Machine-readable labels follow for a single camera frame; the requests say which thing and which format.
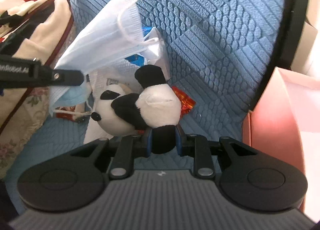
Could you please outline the red foil candy wrapper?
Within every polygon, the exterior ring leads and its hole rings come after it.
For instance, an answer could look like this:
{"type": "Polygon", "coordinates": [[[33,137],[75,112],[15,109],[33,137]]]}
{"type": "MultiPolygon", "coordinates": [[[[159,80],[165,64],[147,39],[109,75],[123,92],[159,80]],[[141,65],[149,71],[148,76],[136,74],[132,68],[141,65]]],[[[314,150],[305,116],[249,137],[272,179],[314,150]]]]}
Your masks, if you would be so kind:
{"type": "Polygon", "coordinates": [[[181,102],[181,114],[180,118],[191,112],[191,110],[196,105],[196,101],[194,101],[191,97],[189,97],[184,91],[180,90],[178,87],[173,86],[172,90],[178,97],[181,102]]]}

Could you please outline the black white panda plush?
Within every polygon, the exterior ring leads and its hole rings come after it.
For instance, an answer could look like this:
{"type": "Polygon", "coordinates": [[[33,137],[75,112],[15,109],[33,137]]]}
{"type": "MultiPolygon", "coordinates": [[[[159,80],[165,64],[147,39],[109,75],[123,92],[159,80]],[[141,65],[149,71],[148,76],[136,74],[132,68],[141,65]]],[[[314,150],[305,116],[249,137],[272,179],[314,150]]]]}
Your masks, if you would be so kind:
{"type": "Polygon", "coordinates": [[[176,145],[181,101],[168,85],[161,67],[144,65],[135,71],[141,93],[125,93],[112,84],[95,102],[91,118],[112,136],[128,136],[150,128],[151,152],[164,154],[176,145]]]}

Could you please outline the dark red snack packet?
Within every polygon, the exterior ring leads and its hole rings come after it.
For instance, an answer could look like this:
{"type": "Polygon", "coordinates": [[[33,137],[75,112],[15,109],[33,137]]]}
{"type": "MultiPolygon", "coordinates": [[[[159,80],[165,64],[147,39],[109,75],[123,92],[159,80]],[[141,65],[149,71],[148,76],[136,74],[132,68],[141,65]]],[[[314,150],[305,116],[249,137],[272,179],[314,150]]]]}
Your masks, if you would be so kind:
{"type": "Polygon", "coordinates": [[[56,118],[82,123],[91,115],[91,112],[92,110],[86,107],[86,103],[82,103],[75,106],[58,107],[55,109],[55,116],[56,118]]]}

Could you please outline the white textured paper towel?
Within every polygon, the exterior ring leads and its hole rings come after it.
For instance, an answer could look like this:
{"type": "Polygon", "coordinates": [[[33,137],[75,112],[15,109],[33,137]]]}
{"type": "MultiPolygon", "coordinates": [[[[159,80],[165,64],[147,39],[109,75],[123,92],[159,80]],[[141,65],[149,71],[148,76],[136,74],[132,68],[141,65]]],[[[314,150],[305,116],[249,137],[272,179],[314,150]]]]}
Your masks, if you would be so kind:
{"type": "MultiPolygon", "coordinates": [[[[106,90],[114,90],[119,94],[140,93],[142,87],[135,79],[135,71],[138,66],[129,63],[127,60],[97,69],[89,74],[89,80],[92,88],[93,107],[96,107],[100,95],[106,90]]],[[[121,130],[103,129],[98,122],[89,120],[84,143],[87,144],[97,139],[111,139],[114,136],[121,136],[121,130]]]]}

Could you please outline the blue white red mask packet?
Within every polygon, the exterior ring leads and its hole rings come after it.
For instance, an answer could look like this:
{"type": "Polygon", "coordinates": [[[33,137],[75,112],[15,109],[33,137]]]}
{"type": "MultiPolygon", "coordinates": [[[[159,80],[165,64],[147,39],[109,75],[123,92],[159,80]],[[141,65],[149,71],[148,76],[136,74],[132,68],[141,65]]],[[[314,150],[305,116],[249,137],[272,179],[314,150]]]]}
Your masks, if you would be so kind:
{"type": "Polygon", "coordinates": [[[170,75],[170,66],[169,58],[167,53],[167,48],[165,42],[156,27],[143,27],[143,34],[145,39],[157,38],[158,42],[154,45],[149,45],[146,50],[133,54],[125,58],[131,64],[142,67],[144,65],[156,65],[161,67],[164,77],[166,80],[169,80],[170,75]]]}

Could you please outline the white blue face mask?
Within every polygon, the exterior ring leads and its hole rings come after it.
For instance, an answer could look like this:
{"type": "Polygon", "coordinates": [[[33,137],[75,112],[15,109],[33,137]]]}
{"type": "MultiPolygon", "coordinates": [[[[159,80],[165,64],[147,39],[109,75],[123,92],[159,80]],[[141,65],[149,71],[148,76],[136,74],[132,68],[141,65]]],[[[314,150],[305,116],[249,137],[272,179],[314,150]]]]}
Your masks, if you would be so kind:
{"type": "Polygon", "coordinates": [[[83,75],[140,53],[159,39],[143,35],[138,0],[110,0],[77,35],[55,70],[78,70],[83,75]]]}

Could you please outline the floral beige cushion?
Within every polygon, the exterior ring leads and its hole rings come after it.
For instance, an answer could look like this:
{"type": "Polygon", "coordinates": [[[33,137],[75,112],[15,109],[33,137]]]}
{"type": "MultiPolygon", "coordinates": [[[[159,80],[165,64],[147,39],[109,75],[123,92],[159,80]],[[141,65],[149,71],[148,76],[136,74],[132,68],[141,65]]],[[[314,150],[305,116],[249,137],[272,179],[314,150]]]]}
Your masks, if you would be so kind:
{"type": "Polygon", "coordinates": [[[16,88],[1,96],[1,179],[48,116],[49,89],[16,88]]]}

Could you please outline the cream black red pillow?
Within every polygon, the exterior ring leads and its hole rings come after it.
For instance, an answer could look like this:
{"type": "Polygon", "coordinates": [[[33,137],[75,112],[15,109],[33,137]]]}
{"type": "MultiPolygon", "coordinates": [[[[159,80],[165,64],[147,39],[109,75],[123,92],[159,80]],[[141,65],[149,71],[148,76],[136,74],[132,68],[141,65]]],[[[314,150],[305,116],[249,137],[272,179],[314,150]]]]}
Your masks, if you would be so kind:
{"type": "Polygon", "coordinates": [[[69,0],[1,0],[1,55],[51,68],[72,25],[69,0]]]}

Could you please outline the blue textured sofa cover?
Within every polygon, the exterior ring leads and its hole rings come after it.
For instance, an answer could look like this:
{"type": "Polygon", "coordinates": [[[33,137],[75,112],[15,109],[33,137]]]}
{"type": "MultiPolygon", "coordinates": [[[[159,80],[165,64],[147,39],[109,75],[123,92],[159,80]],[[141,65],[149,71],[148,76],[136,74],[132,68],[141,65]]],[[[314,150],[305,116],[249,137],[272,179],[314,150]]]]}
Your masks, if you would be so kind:
{"type": "MultiPolygon", "coordinates": [[[[110,0],[71,0],[81,31],[110,0]]],[[[242,137],[241,126],[270,68],[285,0],[138,0],[145,27],[165,41],[169,84],[192,96],[181,120],[211,140],[242,137]]]]}

